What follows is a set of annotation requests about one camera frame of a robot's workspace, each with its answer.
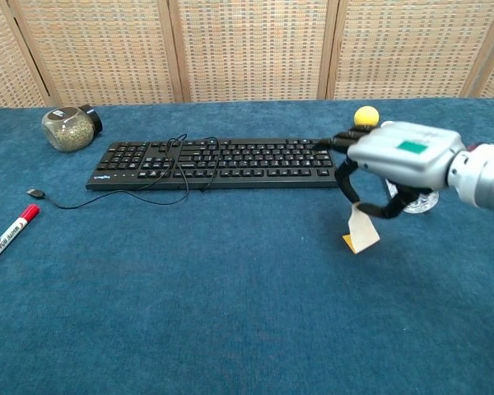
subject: green label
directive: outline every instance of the green label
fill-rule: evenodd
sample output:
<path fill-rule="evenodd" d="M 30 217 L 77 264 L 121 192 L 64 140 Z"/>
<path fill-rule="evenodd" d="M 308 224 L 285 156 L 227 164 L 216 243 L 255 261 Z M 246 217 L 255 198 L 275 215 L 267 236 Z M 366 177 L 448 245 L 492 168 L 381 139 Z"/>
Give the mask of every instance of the green label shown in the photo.
<path fill-rule="evenodd" d="M 416 142 L 401 142 L 397 148 L 399 150 L 405 150 L 408 152 L 413 152 L 414 154 L 420 154 L 424 150 L 428 148 L 428 146 L 425 146 L 423 144 L 417 144 Z"/>

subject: red marker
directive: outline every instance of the red marker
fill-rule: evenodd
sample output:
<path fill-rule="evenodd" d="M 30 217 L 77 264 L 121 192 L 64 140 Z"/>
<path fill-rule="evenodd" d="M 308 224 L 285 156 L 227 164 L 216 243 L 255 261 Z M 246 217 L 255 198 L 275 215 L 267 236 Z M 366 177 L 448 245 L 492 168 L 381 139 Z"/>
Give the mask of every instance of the red marker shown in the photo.
<path fill-rule="evenodd" d="M 3 232 L 3 235 L 0 236 L 0 254 L 39 212 L 40 209 L 37 205 L 30 204 L 16 221 Z"/>

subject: yellow ball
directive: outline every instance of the yellow ball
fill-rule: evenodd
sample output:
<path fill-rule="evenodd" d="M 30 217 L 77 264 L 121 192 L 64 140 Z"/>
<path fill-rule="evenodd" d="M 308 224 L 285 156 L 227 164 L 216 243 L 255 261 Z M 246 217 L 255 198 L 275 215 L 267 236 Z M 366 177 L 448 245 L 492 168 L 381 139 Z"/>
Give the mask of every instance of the yellow ball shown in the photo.
<path fill-rule="evenodd" d="M 356 126 L 376 126 L 379 123 L 379 111 L 375 107 L 360 107 L 353 117 Z"/>

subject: glass jar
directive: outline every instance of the glass jar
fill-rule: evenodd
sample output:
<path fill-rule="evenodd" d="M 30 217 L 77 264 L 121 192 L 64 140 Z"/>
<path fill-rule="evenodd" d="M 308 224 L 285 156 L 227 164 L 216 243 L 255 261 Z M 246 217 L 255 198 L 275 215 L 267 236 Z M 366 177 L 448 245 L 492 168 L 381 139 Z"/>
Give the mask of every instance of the glass jar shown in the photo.
<path fill-rule="evenodd" d="M 102 130 L 102 122 L 89 105 L 62 107 L 42 118 L 42 129 L 55 149 L 72 152 L 88 146 Z"/>

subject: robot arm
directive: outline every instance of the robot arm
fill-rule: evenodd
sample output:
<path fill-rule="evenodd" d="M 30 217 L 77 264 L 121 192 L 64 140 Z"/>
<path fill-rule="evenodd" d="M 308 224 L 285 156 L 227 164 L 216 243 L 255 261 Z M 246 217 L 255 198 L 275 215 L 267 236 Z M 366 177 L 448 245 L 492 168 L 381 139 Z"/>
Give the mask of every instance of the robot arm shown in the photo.
<path fill-rule="evenodd" d="M 369 131 L 339 133 L 319 147 L 347 154 L 335 173 L 350 202 L 359 202 L 350 175 L 357 169 L 377 174 L 396 184 L 398 194 L 386 207 L 360 203 L 371 216 L 393 218 L 419 197 L 449 187 L 475 207 L 494 211 L 494 145 L 469 151 L 454 131 L 415 123 L 395 122 Z"/>

